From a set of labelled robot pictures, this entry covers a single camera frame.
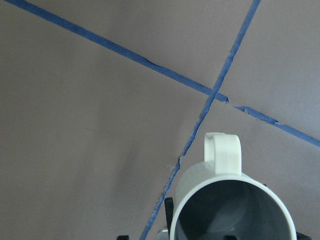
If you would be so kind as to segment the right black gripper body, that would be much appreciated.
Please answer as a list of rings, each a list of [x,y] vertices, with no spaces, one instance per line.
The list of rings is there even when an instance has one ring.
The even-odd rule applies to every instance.
[[[211,183],[178,206],[164,201],[167,229],[160,240],[309,240],[290,226],[280,205],[250,183]]]

